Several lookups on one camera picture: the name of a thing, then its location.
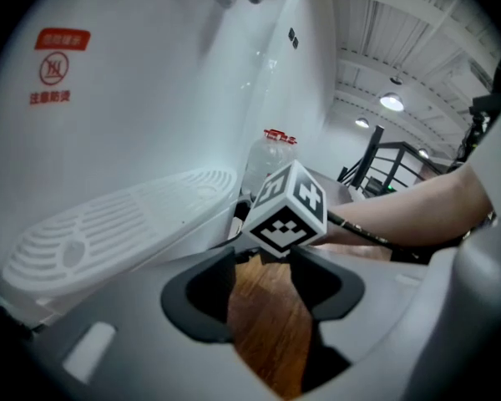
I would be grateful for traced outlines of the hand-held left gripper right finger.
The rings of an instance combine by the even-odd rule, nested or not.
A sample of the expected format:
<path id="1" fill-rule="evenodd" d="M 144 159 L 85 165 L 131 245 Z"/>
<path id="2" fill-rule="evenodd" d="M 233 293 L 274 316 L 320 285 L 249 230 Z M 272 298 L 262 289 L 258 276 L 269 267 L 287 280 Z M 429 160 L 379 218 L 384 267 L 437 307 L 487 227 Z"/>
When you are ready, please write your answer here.
<path id="1" fill-rule="evenodd" d="M 305 400 L 501 400 L 501 222 L 426 266 L 297 247 L 291 279 Z"/>

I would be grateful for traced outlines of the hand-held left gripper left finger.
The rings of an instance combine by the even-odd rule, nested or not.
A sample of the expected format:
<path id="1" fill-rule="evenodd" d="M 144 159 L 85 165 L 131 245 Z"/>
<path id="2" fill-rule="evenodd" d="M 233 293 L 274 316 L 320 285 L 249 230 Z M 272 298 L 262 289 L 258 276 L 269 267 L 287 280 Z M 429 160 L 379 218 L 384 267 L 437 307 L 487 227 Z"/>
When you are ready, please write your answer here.
<path id="1" fill-rule="evenodd" d="M 33 354 L 75 400 L 272 400 L 227 326 L 221 247 L 114 279 L 43 330 Z"/>

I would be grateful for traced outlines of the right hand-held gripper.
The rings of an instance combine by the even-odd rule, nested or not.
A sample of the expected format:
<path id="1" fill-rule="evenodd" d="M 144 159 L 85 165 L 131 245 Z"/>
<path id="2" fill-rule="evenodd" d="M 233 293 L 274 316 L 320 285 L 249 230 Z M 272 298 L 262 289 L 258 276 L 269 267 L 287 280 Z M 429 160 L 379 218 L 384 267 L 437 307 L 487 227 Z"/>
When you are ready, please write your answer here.
<path id="1" fill-rule="evenodd" d="M 277 259 L 326 234 L 326 192 L 298 161 L 266 177 L 242 233 Z"/>

